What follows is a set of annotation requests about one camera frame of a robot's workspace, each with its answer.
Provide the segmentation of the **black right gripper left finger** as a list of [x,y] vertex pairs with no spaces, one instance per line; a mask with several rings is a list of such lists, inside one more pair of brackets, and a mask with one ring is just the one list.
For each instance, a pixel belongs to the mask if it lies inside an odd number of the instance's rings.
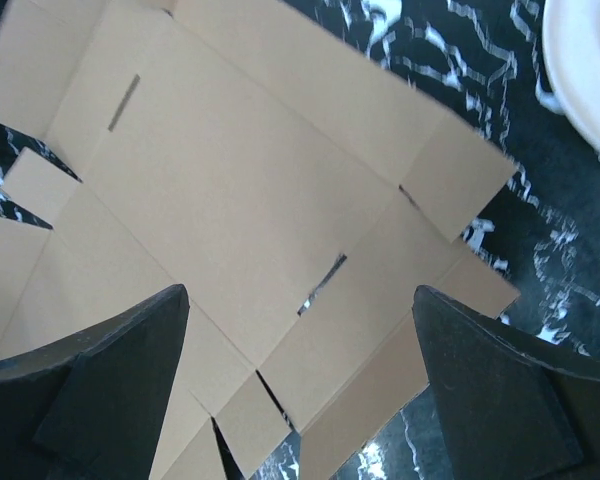
[[146,479],[188,319],[176,284],[0,360],[0,479]]

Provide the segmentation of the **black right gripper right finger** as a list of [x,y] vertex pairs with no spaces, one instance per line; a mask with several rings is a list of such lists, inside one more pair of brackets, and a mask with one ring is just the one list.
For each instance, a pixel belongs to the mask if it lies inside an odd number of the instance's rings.
[[430,286],[413,318],[457,479],[600,479],[600,360]]

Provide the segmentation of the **brown cardboard box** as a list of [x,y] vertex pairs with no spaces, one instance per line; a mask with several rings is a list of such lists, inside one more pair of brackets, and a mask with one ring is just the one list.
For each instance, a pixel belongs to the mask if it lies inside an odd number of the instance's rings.
[[0,360],[171,283],[190,324],[152,479],[245,476],[291,433],[327,479],[427,384],[429,285],[496,317],[517,290],[462,240],[515,168],[280,1],[10,1]]

